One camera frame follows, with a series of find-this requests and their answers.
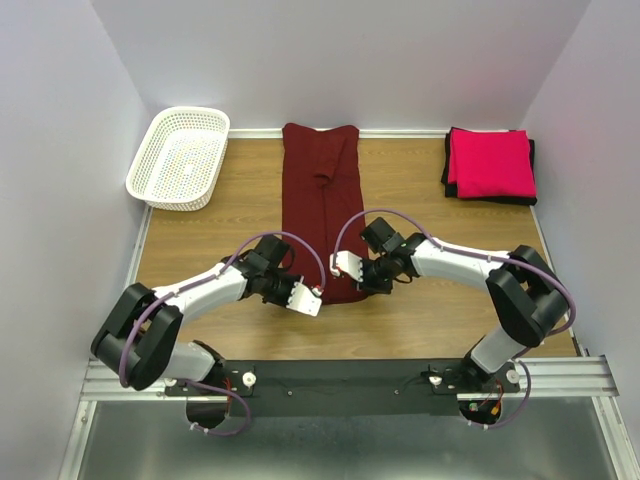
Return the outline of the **maroon t shirt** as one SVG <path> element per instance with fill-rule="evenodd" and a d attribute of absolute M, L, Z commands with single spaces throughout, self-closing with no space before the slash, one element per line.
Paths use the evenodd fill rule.
<path fill-rule="evenodd" d="M 282 129 L 282 140 L 282 229 L 302 238 L 317 252 L 312 255 L 293 240 L 291 272 L 319 285 L 316 260 L 320 259 L 326 275 L 322 295 L 325 305 L 364 300 L 367 294 L 357 290 L 350 278 L 337 278 L 329 272 L 329 257 L 341 228 L 364 210 L 359 130 L 346 125 L 319 131 L 288 123 Z"/>

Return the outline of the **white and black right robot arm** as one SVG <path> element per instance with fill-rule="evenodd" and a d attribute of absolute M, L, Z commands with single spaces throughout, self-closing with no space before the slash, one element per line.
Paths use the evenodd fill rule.
<path fill-rule="evenodd" d="M 358 287 L 367 293 L 389 294 L 402 275 L 445 278 L 488 293 L 499 325 L 454 368 L 471 391 L 485 390 L 505 364 L 566 330 L 558 325 L 563 317 L 575 319 L 567 288 L 529 246 L 500 252 L 446 243 L 426 232 L 405 238 L 381 217 L 360 237 L 376 255 L 361 262 Z"/>

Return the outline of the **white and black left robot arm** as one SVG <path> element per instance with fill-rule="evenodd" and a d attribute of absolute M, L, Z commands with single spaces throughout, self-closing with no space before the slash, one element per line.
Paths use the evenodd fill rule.
<path fill-rule="evenodd" d="M 275 235 L 186 281 L 150 289 L 129 285 L 94 337 L 90 351 L 124 385 L 142 391 L 159 380 L 187 380 L 201 395 L 231 384 L 224 359 L 202 341 L 179 343 L 184 325 L 220 306 L 259 295 L 285 307 L 299 277 L 289 273 L 294 247 Z"/>

